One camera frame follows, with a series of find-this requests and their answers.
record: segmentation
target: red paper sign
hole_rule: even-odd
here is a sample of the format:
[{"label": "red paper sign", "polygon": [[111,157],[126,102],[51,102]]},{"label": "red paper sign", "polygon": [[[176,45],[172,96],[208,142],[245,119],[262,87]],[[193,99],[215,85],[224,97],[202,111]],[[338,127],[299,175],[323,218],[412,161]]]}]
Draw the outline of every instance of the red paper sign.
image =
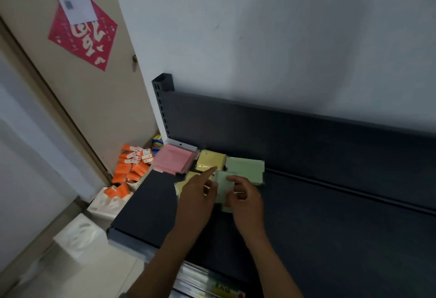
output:
[{"label": "red paper sign", "polygon": [[92,0],[91,3],[98,20],[77,25],[70,25],[58,6],[48,39],[105,71],[118,25]]}]

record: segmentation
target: door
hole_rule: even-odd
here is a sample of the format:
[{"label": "door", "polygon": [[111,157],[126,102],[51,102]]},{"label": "door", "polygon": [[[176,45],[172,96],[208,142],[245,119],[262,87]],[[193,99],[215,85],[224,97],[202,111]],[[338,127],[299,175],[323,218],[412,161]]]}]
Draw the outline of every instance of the door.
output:
[{"label": "door", "polygon": [[106,71],[47,37],[57,0],[3,0],[0,15],[109,172],[123,144],[143,145],[157,130],[118,0],[93,0],[118,28]]}]

